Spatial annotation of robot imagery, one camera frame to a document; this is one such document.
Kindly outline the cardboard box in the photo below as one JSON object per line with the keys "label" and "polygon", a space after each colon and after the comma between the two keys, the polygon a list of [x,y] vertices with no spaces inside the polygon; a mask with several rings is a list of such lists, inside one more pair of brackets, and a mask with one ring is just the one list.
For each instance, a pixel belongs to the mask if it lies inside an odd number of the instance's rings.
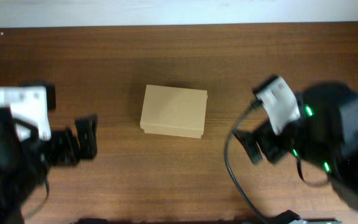
{"label": "cardboard box", "polygon": [[140,128],[147,134],[202,138],[208,92],[147,85]]}

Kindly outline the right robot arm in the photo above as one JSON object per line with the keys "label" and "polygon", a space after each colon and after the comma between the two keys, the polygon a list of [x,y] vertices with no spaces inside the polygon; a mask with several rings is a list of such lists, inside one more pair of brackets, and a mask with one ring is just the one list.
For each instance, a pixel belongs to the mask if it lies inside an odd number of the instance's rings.
{"label": "right robot arm", "polygon": [[275,164],[286,154],[297,169],[308,162],[321,169],[339,198],[358,212],[358,92],[340,82],[323,82],[294,93],[285,84],[254,90],[256,102],[246,113],[263,106],[268,118],[252,132],[231,133],[253,164]]}

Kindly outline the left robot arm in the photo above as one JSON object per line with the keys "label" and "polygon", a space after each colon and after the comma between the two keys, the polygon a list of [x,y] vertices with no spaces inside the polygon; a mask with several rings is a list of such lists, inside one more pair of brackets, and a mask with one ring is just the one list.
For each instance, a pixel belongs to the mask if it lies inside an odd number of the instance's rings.
{"label": "left robot arm", "polygon": [[97,123],[95,114],[78,118],[76,135],[66,128],[42,140],[35,125],[0,108],[0,223],[20,216],[21,205],[38,185],[49,185],[51,167],[77,166],[96,157]]}

